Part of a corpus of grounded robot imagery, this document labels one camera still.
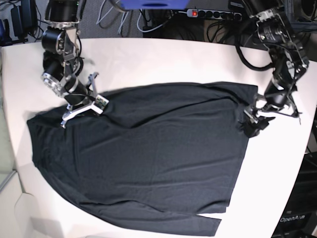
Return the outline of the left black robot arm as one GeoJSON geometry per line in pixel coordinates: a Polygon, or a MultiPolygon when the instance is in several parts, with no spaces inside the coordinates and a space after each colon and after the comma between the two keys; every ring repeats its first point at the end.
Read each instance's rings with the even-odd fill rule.
{"type": "Polygon", "coordinates": [[[243,130],[248,138],[252,138],[273,120],[272,117],[263,116],[264,113],[281,114],[285,107],[290,107],[293,110],[290,117],[299,118],[300,113],[292,94],[297,90],[296,83],[309,68],[309,59],[284,12],[283,1],[245,0],[243,6],[249,19],[240,26],[235,35],[238,56],[246,67],[254,71],[273,69],[272,78],[264,94],[256,94],[253,103],[244,109],[246,121],[243,130]],[[259,41],[267,48],[271,58],[271,63],[266,66],[251,65],[240,49],[240,36],[250,24],[257,26],[259,41]]]}

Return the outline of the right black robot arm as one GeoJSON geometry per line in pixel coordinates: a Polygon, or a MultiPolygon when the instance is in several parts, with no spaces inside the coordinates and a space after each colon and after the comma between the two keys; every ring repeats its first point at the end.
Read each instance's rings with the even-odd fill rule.
{"type": "Polygon", "coordinates": [[[50,0],[45,12],[48,26],[42,36],[44,72],[41,79],[67,102],[62,127],[85,112],[101,115],[109,103],[108,99],[97,93],[97,72],[89,75],[86,84],[78,78],[84,66],[78,30],[83,10],[84,6],[80,6],[77,0],[50,0]]]}

